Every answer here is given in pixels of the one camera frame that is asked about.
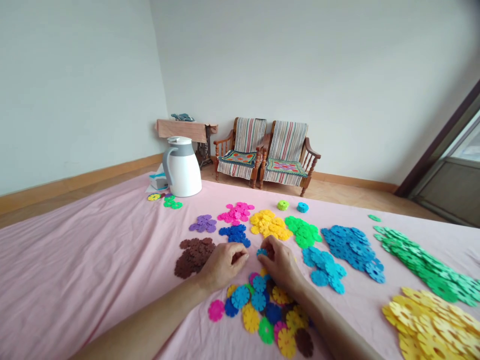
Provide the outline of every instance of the tiled floor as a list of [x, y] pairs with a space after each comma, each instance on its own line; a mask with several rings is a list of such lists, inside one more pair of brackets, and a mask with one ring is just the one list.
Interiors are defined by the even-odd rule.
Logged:
[[[54, 197], [52, 199], [12, 211], [4, 215], [0, 215], [0, 229], [34, 216], [48, 213], [54, 209], [60, 208], [100, 190], [112, 187], [116, 184], [135, 178], [147, 172], [154, 172], [158, 169], [158, 167], [158, 164], [147, 166], [115, 178], [101, 181], [96, 184]], [[201, 171], [201, 176], [204, 180], [215, 181], [215, 170], [213, 165], [204, 167]], [[248, 180], [238, 177], [231, 177], [224, 174], [220, 174], [219, 182], [244, 188], [249, 186]], [[280, 185], [273, 182], [264, 182], [263, 189], [273, 193], [297, 196], [300, 195], [301, 191], [299, 187]], [[373, 209], [389, 213], [408, 215], [416, 218], [445, 222], [445, 220], [440, 216], [428, 211], [412, 201], [401, 197], [396, 197], [388, 192], [377, 190], [312, 180], [310, 182], [310, 186], [305, 192], [305, 197], [308, 199], [322, 200], [330, 203], [344, 204], [359, 208]]]

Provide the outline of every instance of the bed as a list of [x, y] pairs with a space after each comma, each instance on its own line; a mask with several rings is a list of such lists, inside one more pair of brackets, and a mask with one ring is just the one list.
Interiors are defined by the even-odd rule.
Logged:
[[[100, 334], [168, 292], [183, 281], [174, 275], [179, 244], [184, 239], [212, 237], [226, 242], [217, 231], [189, 231], [199, 215], [214, 218], [228, 211], [226, 204], [246, 202], [255, 213], [270, 209], [278, 216], [301, 217], [319, 228], [333, 225], [356, 227], [370, 239], [385, 266], [386, 283], [379, 284], [343, 260], [347, 277], [345, 295], [330, 287], [318, 291], [385, 359], [402, 359], [397, 331], [385, 320], [381, 308], [400, 287], [428, 288], [396, 257], [384, 251], [373, 238], [376, 225], [400, 230], [432, 255], [456, 271], [480, 278], [480, 229], [457, 226], [387, 212], [373, 211], [257, 189], [203, 181], [203, 190], [192, 197], [178, 198], [180, 209], [163, 206], [162, 200], [147, 201], [149, 184], [145, 174], [95, 193], [47, 214], [0, 230], [0, 359], [66, 359]], [[286, 200], [287, 211], [276, 209]], [[295, 205], [308, 203], [300, 214]], [[248, 274], [259, 272], [256, 256], [262, 235], [250, 232], [250, 256], [234, 283], [244, 284]], [[291, 238], [292, 249], [302, 273], [311, 269], [302, 262], [302, 252]], [[317, 243], [327, 250], [325, 243]], [[197, 306], [158, 353], [163, 359], [278, 359], [276, 346], [261, 342], [258, 334], [245, 331], [241, 319], [223, 318], [213, 323], [208, 307], [215, 299], [225, 300], [227, 289], [213, 294]], [[457, 303], [480, 320], [477, 307]], [[314, 358], [329, 359], [325, 344], [310, 331]]]

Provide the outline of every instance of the pink snowflake block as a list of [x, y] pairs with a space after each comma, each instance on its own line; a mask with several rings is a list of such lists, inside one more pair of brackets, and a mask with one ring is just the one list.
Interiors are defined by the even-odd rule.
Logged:
[[219, 321], [225, 312], [225, 305], [221, 300], [212, 301], [210, 307], [208, 308], [208, 317], [211, 321], [216, 323]]

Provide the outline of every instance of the door frame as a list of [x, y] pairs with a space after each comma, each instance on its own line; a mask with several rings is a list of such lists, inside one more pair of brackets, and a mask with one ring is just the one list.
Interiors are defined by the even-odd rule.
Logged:
[[438, 164], [438, 160], [442, 158], [452, 144], [455, 144], [459, 136], [468, 128], [472, 118], [478, 111], [480, 111], [480, 80], [468, 93], [465, 100], [462, 101], [420, 160], [415, 164], [396, 190], [395, 195], [407, 198], [412, 194], [429, 170]]

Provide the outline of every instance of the chair cushion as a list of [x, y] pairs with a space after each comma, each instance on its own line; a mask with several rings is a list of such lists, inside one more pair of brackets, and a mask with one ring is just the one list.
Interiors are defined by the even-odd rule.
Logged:
[[302, 168], [302, 164], [298, 161], [285, 161], [269, 158], [266, 163], [266, 168], [276, 173], [298, 175], [302, 178], [308, 177], [307, 173]]
[[256, 152], [241, 152], [230, 150], [225, 156], [219, 156], [218, 160], [223, 163], [237, 164], [253, 168], [255, 166]]

